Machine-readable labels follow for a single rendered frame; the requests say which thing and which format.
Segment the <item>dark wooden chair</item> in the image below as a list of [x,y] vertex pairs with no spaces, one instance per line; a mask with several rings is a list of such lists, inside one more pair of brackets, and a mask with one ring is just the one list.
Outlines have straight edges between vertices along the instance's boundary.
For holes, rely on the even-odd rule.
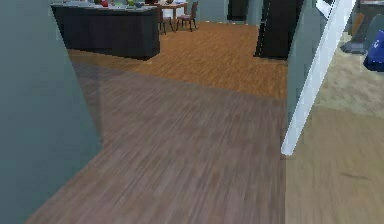
[[159,24],[159,27],[163,30],[163,32],[166,32],[166,23],[169,23],[171,30],[174,30],[173,25],[172,25],[172,18],[171,17],[165,17],[163,15],[163,10],[161,8],[159,8],[158,9],[158,24]]
[[177,17],[176,28],[179,28],[179,24],[184,24],[186,21],[189,22],[189,29],[192,31],[192,27],[196,27],[196,15],[197,15],[198,2],[192,3],[191,11],[189,14],[180,15]]

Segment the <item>blue trash can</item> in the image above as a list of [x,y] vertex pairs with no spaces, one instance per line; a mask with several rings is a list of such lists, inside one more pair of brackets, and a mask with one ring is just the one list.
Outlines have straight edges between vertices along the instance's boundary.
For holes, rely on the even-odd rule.
[[377,32],[363,65],[370,71],[384,72],[384,30]]

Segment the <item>brown wooden dining table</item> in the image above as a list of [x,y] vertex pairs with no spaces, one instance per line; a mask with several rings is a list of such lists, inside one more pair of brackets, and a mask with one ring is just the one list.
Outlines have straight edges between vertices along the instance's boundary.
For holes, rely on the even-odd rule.
[[187,2],[175,2],[174,0],[166,0],[165,2],[160,2],[159,0],[145,0],[144,1],[145,6],[154,6],[157,11],[157,16],[158,16],[158,9],[161,8],[163,11],[164,10],[171,10],[173,12],[171,18],[172,18],[172,25],[173,28],[177,24],[177,10],[179,8],[183,8],[184,12],[187,12]]

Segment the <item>dark kitchen counter cabinet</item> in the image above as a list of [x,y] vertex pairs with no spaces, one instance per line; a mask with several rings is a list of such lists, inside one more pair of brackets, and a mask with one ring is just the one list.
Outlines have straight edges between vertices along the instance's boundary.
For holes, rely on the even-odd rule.
[[160,53],[154,6],[53,3],[51,10],[67,49],[126,58],[151,58]]

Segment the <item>white room door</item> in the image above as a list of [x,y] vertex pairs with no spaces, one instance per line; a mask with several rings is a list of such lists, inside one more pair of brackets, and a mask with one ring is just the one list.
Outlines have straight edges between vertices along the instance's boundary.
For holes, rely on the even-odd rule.
[[291,156],[357,0],[304,0],[288,57],[287,130]]

